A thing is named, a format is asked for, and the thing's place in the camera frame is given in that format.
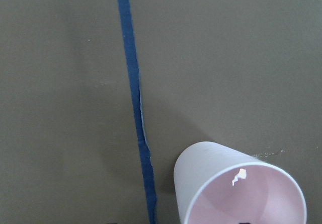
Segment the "pink plastic cup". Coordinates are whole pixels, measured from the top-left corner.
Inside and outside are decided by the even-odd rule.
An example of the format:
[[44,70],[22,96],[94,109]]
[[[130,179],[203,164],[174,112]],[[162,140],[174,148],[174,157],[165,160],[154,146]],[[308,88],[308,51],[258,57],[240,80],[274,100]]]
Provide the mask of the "pink plastic cup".
[[297,182],[284,170],[229,147],[203,141],[174,167],[181,223],[306,223]]

